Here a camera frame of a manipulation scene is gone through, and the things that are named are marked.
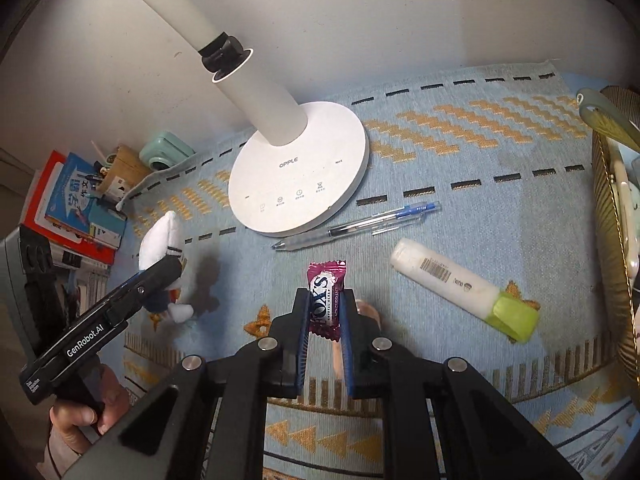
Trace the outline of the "person's left hand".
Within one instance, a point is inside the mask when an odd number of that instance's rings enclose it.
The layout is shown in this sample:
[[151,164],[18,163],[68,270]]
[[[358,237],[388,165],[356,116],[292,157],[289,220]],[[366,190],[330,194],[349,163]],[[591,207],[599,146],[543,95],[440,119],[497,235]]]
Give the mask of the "person's left hand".
[[105,364],[100,366],[100,402],[104,404],[101,414],[88,405],[71,400],[56,400],[50,408],[52,425],[69,439],[77,434],[79,427],[96,425],[100,434],[105,434],[129,410],[129,394],[120,384],[115,373]]

